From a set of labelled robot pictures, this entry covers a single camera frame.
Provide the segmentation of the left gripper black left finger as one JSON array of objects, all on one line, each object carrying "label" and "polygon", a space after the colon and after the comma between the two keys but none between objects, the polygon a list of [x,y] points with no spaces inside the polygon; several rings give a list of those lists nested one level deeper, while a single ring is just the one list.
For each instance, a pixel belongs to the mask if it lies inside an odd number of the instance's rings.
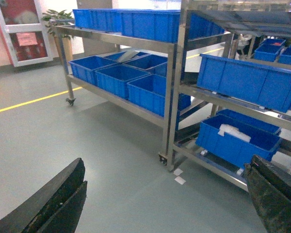
[{"label": "left gripper black left finger", "polygon": [[0,233],[73,233],[85,204],[87,181],[75,159],[25,202],[0,220]]}]

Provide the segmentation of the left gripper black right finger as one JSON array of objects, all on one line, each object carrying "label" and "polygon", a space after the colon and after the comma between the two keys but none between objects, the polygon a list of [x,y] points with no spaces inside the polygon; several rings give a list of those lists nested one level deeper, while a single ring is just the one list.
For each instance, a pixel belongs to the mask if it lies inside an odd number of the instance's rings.
[{"label": "left gripper black right finger", "polygon": [[245,164],[247,189],[269,233],[291,233],[291,175],[254,155]]}]

